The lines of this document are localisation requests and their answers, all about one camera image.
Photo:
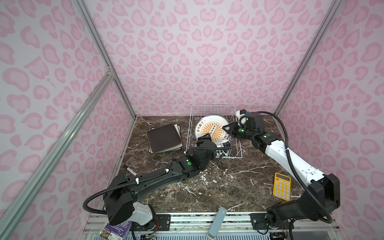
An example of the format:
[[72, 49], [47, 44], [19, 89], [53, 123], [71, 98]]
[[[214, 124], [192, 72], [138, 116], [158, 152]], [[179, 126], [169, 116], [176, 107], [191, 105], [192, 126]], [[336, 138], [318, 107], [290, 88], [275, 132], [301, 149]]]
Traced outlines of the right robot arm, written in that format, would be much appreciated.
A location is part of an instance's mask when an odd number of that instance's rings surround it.
[[285, 201], [267, 209], [266, 225], [279, 228], [289, 222], [293, 228], [296, 220], [322, 221], [331, 224], [331, 213], [340, 207], [340, 180], [334, 174], [325, 174], [308, 164], [289, 148], [289, 138], [283, 130], [284, 139], [268, 132], [263, 116], [266, 112], [238, 111], [237, 121], [223, 126], [223, 130], [236, 139], [251, 141], [255, 149], [266, 154], [293, 176], [304, 190], [294, 201]]

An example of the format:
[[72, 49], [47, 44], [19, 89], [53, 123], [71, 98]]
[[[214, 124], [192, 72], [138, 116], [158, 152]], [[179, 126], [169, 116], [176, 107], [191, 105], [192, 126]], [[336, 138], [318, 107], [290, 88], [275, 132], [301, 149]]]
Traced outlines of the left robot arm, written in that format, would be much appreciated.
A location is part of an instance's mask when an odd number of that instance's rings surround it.
[[198, 146], [171, 160], [166, 168], [137, 177], [116, 176], [109, 185], [112, 191], [103, 195], [109, 224], [116, 226], [125, 221], [151, 229], [158, 217], [153, 206], [142, 204], [140, 199], [167, 185], [185, 181], [204, 171], [216, 157], [217, 145], [209, 134], [198, 138]]

